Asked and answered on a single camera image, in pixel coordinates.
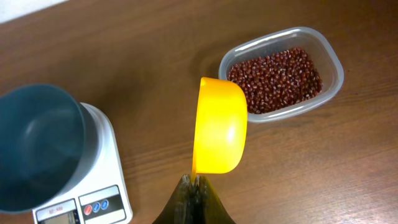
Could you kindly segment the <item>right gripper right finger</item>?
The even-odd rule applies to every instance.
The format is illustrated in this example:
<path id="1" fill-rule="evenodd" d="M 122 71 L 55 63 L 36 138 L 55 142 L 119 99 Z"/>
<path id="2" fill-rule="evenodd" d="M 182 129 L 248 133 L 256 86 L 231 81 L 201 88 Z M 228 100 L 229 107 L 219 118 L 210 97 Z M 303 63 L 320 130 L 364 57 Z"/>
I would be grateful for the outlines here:
<path id="1" fill-rule="evenodd" d="M 224 208 L 218 194 L 205 176 L 195 180 L 194 223 L 235 224 Z"/>

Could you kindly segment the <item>yellow measuring scoop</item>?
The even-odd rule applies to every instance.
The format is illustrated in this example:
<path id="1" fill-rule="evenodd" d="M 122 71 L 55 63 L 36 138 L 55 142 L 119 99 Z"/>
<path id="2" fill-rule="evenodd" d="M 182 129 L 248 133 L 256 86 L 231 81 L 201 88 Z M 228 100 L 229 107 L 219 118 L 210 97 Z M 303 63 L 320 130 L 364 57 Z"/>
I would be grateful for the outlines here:
<path id="1" fill-rule="evenodd" d="M 227 80 L 200 80 L 191 181 L 197 174 L 225 174 L 239 164 L 248 125 L 246 97 Z"/>

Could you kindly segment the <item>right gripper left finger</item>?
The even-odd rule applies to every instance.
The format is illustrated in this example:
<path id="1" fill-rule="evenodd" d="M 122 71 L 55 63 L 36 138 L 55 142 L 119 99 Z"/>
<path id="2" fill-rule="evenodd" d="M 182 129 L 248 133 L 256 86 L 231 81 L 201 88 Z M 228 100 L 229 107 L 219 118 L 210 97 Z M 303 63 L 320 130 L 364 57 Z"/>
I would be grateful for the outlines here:
<path id="1" fill-rule="evenodd" d="M 193 223 L 192 182 L 188 174 L 182 175 L 169 201 L 153 224 Z"/>

